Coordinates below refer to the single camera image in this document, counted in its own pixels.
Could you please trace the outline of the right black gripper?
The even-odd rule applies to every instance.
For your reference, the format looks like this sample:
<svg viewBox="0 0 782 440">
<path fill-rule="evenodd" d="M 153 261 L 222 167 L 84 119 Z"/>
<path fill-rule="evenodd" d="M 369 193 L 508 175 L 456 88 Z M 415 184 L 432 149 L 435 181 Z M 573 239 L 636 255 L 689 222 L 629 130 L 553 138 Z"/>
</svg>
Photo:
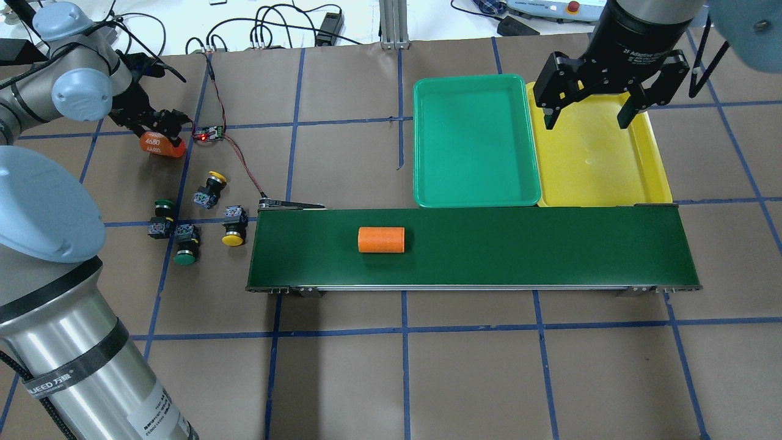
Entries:
<svg viewBox="0 0 782 440">
<path fill-rule="evenodd" d="M 562 52 L 550 53 L 533 86 L 535 103 L 544 112 L 545 129 L 554 129 L 562 109 L 572 103 L 592 95 L 628 92 L 629 98 L 617 115 L 618 127 L 626 129 L 640 112 L 670 103 L 690 72 L 690 64 L 679 49 L 643 65 L 625 59 L 625 55 L 599 59 L 587 54 L 570 58 Z"/>
</svg>

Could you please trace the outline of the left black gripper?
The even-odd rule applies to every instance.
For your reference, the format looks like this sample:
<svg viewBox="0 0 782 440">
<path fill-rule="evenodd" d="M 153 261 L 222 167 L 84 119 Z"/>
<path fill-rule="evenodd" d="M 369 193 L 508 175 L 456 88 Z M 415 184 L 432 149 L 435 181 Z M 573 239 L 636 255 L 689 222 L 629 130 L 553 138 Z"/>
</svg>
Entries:
<svg viewBox="0 0 782 440">
<path fill-rule="evenodd" d="M 155 111 L 149 97 L 139 83 L 131 82 L 128 88 L 112 98 L 110 119 L 116 125 L 127 128 L 137 138 L 153 131 L 164 136 L 173 147 L 181 147 L 181 129 L 192 118 L 178 109 Z"/>
</svg>

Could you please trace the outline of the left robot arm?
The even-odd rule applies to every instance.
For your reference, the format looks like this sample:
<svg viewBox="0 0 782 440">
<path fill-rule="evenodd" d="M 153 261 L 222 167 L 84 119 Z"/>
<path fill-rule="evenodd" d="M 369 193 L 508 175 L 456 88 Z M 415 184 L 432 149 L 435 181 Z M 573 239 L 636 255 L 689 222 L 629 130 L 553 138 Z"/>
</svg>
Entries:
<svg viewBox="0 0 782 440">
<path fill-rule="evenodd" d="M 189 122 L 149 104 L 139 79 L 167 64 L 114 50 L 78 5 L 32 16 L 47 61 L 2 83 L 2 362 L 68 439 L 197 439 L 98 289 L 106 228 L 80 181 L 47 156 L 17 147 L 24 131 L 61 117 L 111 118 L 141 144 L 185 152 Z"/>
</svg>

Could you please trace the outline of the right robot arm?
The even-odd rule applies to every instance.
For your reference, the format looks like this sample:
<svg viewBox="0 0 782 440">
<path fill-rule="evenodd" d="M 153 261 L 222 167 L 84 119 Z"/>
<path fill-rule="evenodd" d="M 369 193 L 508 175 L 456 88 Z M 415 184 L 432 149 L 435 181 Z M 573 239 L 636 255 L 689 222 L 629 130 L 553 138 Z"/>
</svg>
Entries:
<svg viewBox="0 0 782 440">
<path fill-rule="evenodd" d="M 695 97 L 729 48 L 757 72 L 780 72 L 779 1 L 709 1 L 695 64 L 702 62 L 707 35 L 716 27 L 725 42 L 711 64 L 697 72 L 676 44 L 702 9 L 701 1 L 608 1 L 586 51 L 578 58 L 553 52 L 533 86 L 547 129 L 562 109 L 592 95 L 629 97 L 618 112 L 618 126 L 653 105 L 664 106 L 690 76 Z"/>
</svg>

